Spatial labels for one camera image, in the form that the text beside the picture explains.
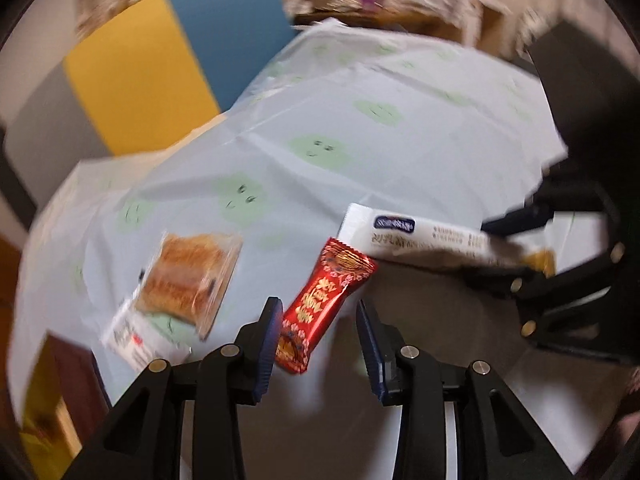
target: brand logo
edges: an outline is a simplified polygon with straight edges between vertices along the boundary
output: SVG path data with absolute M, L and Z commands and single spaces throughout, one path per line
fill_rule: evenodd
M 373 227 L 374 229 L 395 229 L 411 234 L 415 229 L 415 220 L 401 216 L 376 216 Z

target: tablecloth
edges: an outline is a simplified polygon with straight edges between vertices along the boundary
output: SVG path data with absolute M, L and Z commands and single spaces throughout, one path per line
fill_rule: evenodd
M 8 363 L 15 413 L 46 330 L 91 348 L 108 395 L 120 397 L 134 373 L 98 339 L 164 232 L 244 238 L 208 339 L 170 327 L 198 359 L 257 319 L 268 296 L 293 300 L 349 203 L 478 228 L 522 203 L 541 166 L 563 153 L 532 76 L 441 40 L 335 20 L 311 27 L 223 123 L 170 156 L 82 163 L 72 173 L 25 249 Z M 557 216 L 530 236 L 556 250 L 562 269 L 601 248 L 599 222 Z M 572 470 L 616 409 L 628 370 L 528 347 L 511 302 L 390 264 L 366 294 L 383 322 L 437 359 L 490 362 Z M 400 410 L 369 390 L 354 300 L 306 374 L 275 367 L 260 405 L 239 409 L 249 478 L 391 477 Z M 167 332 L 162 317 L 156 323 Z M 185 449 L 186 475 L 189 464 Z

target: white packet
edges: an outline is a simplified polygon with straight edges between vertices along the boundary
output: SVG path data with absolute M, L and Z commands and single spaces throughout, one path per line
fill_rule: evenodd
M 372 258 L 431 270 L 516 267 L 540 252 L 482 231 L 355 203 L 347 208 L 338 240 Z
M 148 319 L 132 306 L 133 298 L 125 301 L 102 335 L 104 346 L 122 357 L 135 371 L 141 372 L 154 359 L 165 359 L 173 366 L 186 361 L 191 347 L 172 342 L 162 336 Z

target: table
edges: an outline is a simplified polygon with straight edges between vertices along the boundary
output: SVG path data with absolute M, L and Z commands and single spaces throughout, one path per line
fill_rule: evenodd
M 293 300 L 349 203 L 477 228 L 521 203 L 541 165 L 563 153 L 532 76 L 441 40 L 316 25 L 274 58 L 222 124 L 179 150 L 76 168 L 24 251 L 8 372 L 15 413 L 46 330 L 91 348 L 108 395 L 119 398 L 134 373 L 99 337 L 164 232 L 244 238 L 208 339 L 172 326 L 197 359 L 257 319 L 268 296 Z M 600 249 L 598 229 L 597 219 L 558 216 L 532 237 L 556 250 L 563 269 Z M 490 362 L 572 470 L 616 409 L 628 370 L 529 348 L 509 302 L 387 264 L 367 294 L 409 344 L 443 362 Z M 239 410 L 249 478 L 283 468 L 312 479 L 390 478 L 399 410 L 369 391 L 354 300 L 305 375 L 275 367 L 260 405 Z

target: red packaged snack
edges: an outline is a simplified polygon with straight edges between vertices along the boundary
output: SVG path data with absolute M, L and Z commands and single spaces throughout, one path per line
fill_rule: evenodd
M 329 238 L 311 277 L 284 313 L 276 362 L 287 372 L 304 373 L 309 355 L 344 300 L 377 268 L 368 256 L 335 238 Z

